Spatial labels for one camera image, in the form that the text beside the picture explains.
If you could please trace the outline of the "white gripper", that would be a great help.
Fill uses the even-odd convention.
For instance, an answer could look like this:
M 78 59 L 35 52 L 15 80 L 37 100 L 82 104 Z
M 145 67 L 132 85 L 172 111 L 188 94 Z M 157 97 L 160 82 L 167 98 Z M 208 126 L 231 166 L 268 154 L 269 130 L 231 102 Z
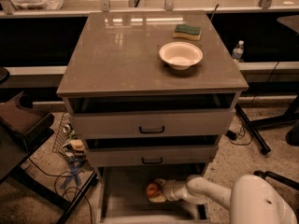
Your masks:
M 166 200 L 170 202 L 186 200 L 187 189 L 184 181 L 158 178 L 153 183 L 158 188 L 163 188 L 163 194 L 149 197 L 152 203 L 164 203 Z

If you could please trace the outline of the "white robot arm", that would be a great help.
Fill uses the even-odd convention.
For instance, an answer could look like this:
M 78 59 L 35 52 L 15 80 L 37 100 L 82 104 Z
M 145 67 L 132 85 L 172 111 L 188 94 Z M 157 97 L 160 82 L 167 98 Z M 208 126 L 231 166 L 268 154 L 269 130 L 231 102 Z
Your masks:
M 200 175 L 186 180 L 155 179 L 147 185 L 146 195 L 153 203 L 204 204 L 210 199 L 230 212 L 230 224 L 298 224 L 291 207 L 257 175 L 241 176 L 231 189 Z

